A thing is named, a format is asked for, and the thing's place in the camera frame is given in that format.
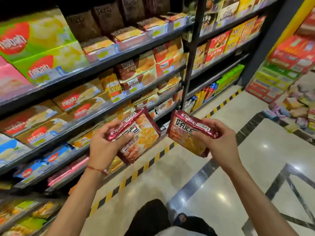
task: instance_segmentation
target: person's left hand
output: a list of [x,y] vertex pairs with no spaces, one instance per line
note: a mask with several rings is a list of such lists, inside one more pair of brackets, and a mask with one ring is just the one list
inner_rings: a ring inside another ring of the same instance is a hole
[[112,121],[105,123],[97,132],[93,135],[90,145],[90,158],[88,165],[104,171],[113,162],[117,151],[129,142],[134,134],[124,134],[122,137],[114,142],[109,142],[105,139],[105,135],[112,131],[115,127],[118,127],[121,121]]

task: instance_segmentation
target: maroon wrapper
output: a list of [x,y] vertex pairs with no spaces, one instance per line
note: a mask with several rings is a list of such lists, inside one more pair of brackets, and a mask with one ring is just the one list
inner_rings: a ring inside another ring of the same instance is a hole
[[192,135],[193,131],[200,131],[213,139],[220,137],[219,131],[215,126],[206,126],[200,119],[190,116],[182,110],[172,112],[171,121],[167,129],[168,137],[192,153],[201,157],[207,157],[209,149]]
[[[143,129],[146,132],[149,130],[150,135],[143,135]],[[134,133],[133,139],[117,152],[117,156],[127,165],[134,163],[149,148],[148,145],[153,144],[161,136],[161,130],[146,107],[137,109],[127,117],[118,128],[110,132],[107,140],[115,141],[129,132]]]

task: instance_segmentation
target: red string bracelet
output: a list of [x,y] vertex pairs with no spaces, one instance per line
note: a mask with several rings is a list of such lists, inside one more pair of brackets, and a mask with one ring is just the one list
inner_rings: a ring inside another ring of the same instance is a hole
[[91,169],[91,170],[97,170],[97,171],[99,171],[99,172],[101,172],[103,175],[108,175],[108,170],[99,170],[99,169],[95,169],[94,167],[91,167],[91,166],[86,166],[86,168],[89,168],[89,169]]

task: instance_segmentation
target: hand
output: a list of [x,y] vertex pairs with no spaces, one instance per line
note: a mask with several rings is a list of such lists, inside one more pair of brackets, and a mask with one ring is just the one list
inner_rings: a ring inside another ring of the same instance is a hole
[[210,149],[212,157],[229,174],[233,170],[242,168],[242,162],[239,158],[235,131],[227,127],[217,119],[204,118],[202,122],[207,126],[215,126],[221,137],[212,139],[201,132],[194,131],[193,135],[206,144]]
[[114,142],[105,140],[105,135],[112,131],[115,127],[118,127],[121,121],[112,121],[105,123],[97,132],[93,135],[90,145],[90,158],[88,165],[98,169],[106,170],[113,162],[117,151],[129,142],[134,134],[124,134],[121,138]]

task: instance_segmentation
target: black pants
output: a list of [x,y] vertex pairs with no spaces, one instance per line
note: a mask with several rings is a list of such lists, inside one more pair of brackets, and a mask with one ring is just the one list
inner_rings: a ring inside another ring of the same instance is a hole
[[[188,216],[185,222],[176,226],[207,236],[217,236],[213,228],[196,216]],[[125,236],[154,236],[169,227],[171,223],[168,219],[167,208],[162,201],[154,199],[137,211]]]

